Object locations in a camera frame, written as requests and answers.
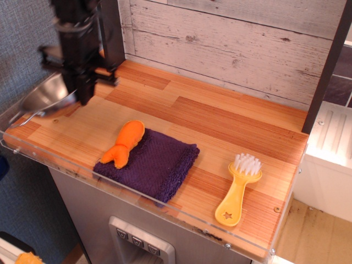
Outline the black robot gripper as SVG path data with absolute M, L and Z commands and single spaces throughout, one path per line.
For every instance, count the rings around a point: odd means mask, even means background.
M 56 26 L 60 45 L 40 46 L 42 66 L 60 72 L 68 93 L 76 91 L 81 105 L 94 96 L 96 80 L 116 86 L 118 79 L 102 68 L 97 26 Z

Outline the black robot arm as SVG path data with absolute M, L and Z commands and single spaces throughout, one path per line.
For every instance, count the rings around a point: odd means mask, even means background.
M 117 1 L 51 1 L 59 46 L 41 46 L 42 66 L 62 74 L 68 92 L 86 105 L 98 80 L 117 84 L 125 61 Z

